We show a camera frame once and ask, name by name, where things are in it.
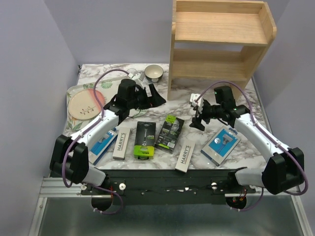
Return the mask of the black green Gillette box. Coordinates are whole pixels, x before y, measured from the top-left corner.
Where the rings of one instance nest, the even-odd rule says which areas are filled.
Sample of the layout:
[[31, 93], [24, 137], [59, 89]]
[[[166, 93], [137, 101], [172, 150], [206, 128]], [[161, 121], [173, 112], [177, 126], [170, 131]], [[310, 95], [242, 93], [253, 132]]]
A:
[[133, 155], [137, 160], [150, 160], [155, 151], [156, 123], [138, 121]]
[[182, 132], [183, 125], [184, 120], [174, 115], [167, 115], [154, 147], [172, 154]]

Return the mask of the wooden two-tier shelf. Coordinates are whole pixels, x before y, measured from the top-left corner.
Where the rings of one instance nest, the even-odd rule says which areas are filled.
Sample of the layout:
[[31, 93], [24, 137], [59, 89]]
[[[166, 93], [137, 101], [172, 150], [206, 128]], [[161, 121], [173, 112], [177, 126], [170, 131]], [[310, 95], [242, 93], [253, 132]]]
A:
[[265, 1], [175, 0], [168, 80], [228, 80], [245, 88], [276, 35]]

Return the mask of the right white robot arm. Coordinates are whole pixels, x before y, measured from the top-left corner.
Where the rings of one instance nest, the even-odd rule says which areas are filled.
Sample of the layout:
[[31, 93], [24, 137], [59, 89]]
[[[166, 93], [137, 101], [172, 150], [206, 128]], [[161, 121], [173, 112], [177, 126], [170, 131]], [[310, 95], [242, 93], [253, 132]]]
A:
[[271, 194], [288, 193], [289, 189], [304, 184], [303, 195], [309, 188], [304, 171], [304, 154], [298, 147], [291, 148], [275, 138], [260, 125], [254, 117], [251, 103], [237, 105], [231, 87], [221, 86], [214, 89], [216, 104], [211, 105], [203, 94], [193, 93], [189, 102], [195, 110], [190, 126], [201, 131], [205, 129], [202, 122], [209, 123], [217, 119], [243, 134], [260, 152], [266, 166], [260, 169], [242, 168], [226, 181], [227, 189], [239, 192], [246, 185], [267, 189]]

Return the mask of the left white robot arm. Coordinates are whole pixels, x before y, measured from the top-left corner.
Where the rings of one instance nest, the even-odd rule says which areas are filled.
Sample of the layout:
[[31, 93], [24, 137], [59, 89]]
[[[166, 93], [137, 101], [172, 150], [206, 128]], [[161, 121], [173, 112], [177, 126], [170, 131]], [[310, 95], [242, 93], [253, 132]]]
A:
[[123, 79], [117, 94], [102, 106], [101, 113], [88, 125], [71, 136], [60, 135], [55, 142], [50, 170], [63, 178], [66, 187], [87, 183], [98, 194], [109, 189], [106, 173], [89, 163], [89, 150], [108, 131], [117, 127], [132, 109], [146, 110], [166, 103], [153, 84], [146, 88], [132, 79]]

